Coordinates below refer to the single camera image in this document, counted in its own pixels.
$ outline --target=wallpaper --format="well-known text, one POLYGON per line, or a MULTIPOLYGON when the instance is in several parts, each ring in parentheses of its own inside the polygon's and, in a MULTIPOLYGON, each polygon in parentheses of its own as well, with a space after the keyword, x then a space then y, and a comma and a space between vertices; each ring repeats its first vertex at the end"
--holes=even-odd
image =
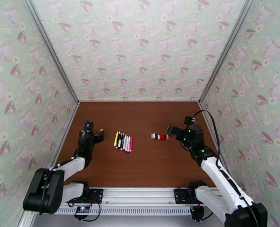
POLYGON ((20 0, 0 0, 0 227, 16 226, 74 101, 20 0))
POLYGON ((33 0, 80 100, 198 100, 245 0, 33 0))
POLYGON ((280 0, 258 0, 204 108, 237 182, 280 226, 280 0))

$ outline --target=red marker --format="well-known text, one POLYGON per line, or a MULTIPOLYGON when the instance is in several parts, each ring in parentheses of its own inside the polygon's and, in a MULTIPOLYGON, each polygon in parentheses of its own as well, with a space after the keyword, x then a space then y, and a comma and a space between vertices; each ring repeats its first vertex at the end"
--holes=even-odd
POLYGON ((130 148, 129 148, 130 152, 133 150, 133 136, 131 136, 130 138, 130 148))

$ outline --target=yellow marker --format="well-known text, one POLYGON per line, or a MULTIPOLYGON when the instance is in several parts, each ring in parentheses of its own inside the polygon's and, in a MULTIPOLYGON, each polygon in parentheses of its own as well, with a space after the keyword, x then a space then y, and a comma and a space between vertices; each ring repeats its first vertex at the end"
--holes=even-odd
POLYGON ((119 132, 117 131, 117 133, 116 133, 116 137, 114 138, 114 146, 116 146, 116 145, 117 145, 117 138, 118 138, 118 134, 119 134, 119 132))

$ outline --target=wire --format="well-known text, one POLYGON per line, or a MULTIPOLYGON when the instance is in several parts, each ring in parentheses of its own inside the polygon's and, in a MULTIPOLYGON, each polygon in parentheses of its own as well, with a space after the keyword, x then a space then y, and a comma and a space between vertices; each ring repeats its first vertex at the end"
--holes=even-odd
POLYGON ((182 146, 182 143, 180 142, 180 146, 184 149, 184 150, 186 150, 187 152, 190 152, 189 150, 187 150, 184 146, 182 146))
POLYGON ((217 127, 215 125, 215 121, 214 121, 214 118, 213 116, 210 114, 209 111, 207 110, 200 110, 198 112, 196 112, 193 117, 195 118, 195 116, 198 114, 198 113, 201 113, 203 111, 206 111, 209 115, 210 115, 210 118, 211 118, 211 121, 212 121, 212 124, 213 124, 213 129, 214 129, 214 133, 215 133, 215 138, 217 140, 217 148, 218 148, 218 153, 217 153, 217 160, 215 162, 215 165, 217 166, 218 169, 220 169, 221 167, 218 165, 218 161, 220 159, 220 154, 221 154, 221 144, 220 144, 220 139, 218 138, 218 131, 217 131, 217 127))
POLYGON ((254 214, 252 208, 250 207, 249 203, 246 201, 246 199, 245 199, 244 197, 241 197, 240 199, 241 199, 241 200, 244 200, 244 201, 246 202, 246 204, 247 204, 247 206, 248 206, 250 212, 252 213, 252 215, 253 215, 253 217, 254 217, 256 226, 259 227, 260 225, 258 224, 258 221, 257 221, 257 219, 256 219, 256 216, 255 216, 255 214, 254 214))
POLYGON ((93 221, 95 221, 95 220, 97 220, 97 219, 99 218, 100 213, 101 213, 101 206, 100 206, 99 202, 98 202, 96 199, 94 199, 94 201, 96 201, 96 202, 98 203, 98 206, 99 206, 99 213, 98 213, 98 216, 96 216, 96 218, 93 219, 93 220, 82 220, 82 221, 85 221, 85 222, 93 222, 93 221))
POLYGON ((201 219, 200 221, 204 221, 204 220, 208 219, 209 217, 211 217, 211 216, 212 216, 212 214, 213 214, 213 212, 211 212, 211 214, 209 214, 207 217, 205 217, 205 218, 201 219))
POLYGON ((42 212, 43 199, 44 199, 46 187, 48 185, 49 177, 52 174, 53 170, 56 169, 56 168, 58 168, 58 166, 54 166, 51 170, 49 170, 48 175, 46 176, 45 183, 44 183, 44 188, 43 188, 43 193, 42 193, 42 197, 41 197, 41 202, 40 202, 40 207, 39 207, 39 215, 41 215, 43 213, 42 212))

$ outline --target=wooden table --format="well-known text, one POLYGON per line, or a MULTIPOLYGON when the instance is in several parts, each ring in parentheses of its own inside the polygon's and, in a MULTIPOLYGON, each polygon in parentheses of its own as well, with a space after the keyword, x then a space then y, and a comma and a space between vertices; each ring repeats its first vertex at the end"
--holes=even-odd
MULTIPOLYGON (((78 134, 85 118, 94 122, 94 133, 105 131, 96 144, 89 166, 66 183, 85 180, 95 187, 187 187, 203 180, 214 184, 174 138, 152 140, 151 133, 166 134, 168 125, 185 128, 184 117, 200 108, 196 102, 83 102, 80 104, 58 163, 69 159, 77 148, 78 134), (133 135, 133 151, 125 153, 113 146, 116 131, 133 135)), ((206 145, 215 150, 201 114, 196 124, 203 127, 206 145)))

